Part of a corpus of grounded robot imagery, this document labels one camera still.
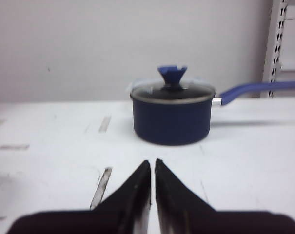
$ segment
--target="blue saucepan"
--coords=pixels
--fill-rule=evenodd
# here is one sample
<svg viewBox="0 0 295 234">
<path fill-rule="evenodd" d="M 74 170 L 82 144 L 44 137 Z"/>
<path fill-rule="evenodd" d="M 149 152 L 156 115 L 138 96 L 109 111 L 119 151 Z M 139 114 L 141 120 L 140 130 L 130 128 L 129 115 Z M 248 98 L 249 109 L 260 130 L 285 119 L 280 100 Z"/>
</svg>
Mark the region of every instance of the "blue saucepan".
<svg viewBox="0 0 295 234">
<path fill-rule="evenodd" d="M 295 89 L 295 81 L 249 83 L 216 98 L 212 86 L 180 82 L 186 69 L 159 67 L 164 84 L 142 85 L 131 91 L 134 130 L 142 139 L 163 145 L 193 143 L 209 133 L 212 105 L 226 105 L 247 92 Z"/>
</svg>

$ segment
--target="lid knob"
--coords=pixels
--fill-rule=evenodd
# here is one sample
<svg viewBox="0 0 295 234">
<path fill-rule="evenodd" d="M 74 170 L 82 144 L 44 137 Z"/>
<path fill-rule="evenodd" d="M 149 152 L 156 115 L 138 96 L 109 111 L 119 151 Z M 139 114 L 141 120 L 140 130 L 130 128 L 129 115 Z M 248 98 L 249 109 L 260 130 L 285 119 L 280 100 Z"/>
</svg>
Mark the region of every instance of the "lid knob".
<svg viewBox="0 0 295 234">
<path fill-rule="evenodd" d="M 162 75 L 166 84 L 177 85 L 184 75 L 187 67 L 178 68 L 177 66 L 158 67 L 159 73 Z"/>
</svg>

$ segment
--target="white wall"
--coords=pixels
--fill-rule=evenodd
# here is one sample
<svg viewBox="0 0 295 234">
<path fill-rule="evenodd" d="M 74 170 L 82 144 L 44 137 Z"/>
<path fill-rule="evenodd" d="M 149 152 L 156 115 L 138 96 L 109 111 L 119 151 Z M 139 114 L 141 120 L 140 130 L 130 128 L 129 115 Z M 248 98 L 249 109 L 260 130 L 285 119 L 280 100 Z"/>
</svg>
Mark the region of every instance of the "white wall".
<svg viewBox="0 0 295 234">
<path fill-rule="evenodd" d="M 127 99 L 186 64 L 218 91 L 260 81 L 271 0 L 0 0 L 0 101 Z"/>
</svg>

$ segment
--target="saucepan handle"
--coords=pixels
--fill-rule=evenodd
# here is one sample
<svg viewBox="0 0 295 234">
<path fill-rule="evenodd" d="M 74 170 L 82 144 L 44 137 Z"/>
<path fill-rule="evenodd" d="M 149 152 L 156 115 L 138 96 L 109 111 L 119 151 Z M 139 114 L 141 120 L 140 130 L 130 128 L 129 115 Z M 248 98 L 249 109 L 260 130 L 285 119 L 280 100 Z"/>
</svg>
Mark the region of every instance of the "saucepan handle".
<svg viewBox="0 0 295 234">
<path fill-rule="evenodd" d="M 249 92 L 266 91 L 266 90 L 281 90 L 295 89 L 295 81 L 285 82 L 267 82 L 267 83 L 249 83 L 234 87 L 219 95 L 219 98 L 214 99 L 217 105 L 226 105 L 233 101 L 236 97 Z"/>
</svg>

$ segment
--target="table surface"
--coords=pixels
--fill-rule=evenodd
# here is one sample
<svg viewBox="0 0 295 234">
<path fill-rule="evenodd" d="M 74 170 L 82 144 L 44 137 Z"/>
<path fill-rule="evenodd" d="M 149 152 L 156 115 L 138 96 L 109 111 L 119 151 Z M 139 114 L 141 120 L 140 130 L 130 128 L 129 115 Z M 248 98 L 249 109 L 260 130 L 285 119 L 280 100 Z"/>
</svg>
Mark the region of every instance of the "table surface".
<svg viewBox="0 0 295 234">
<path fill-rule="evenodd" d="M 106 131 L 99 131 L 111 117 Z M 104 199 L 145 159 L 149 233 L 160 233 L 156 158 L 217 210 L 268 210 L 295 220 L 295 98 L 246 98 L 212 109 L 202 141 L 161 146 L 136 136 L 124 102 L 0 104 L 0 234 L 21 215 L 88 209 L 104 168 Z"/>
</svg>

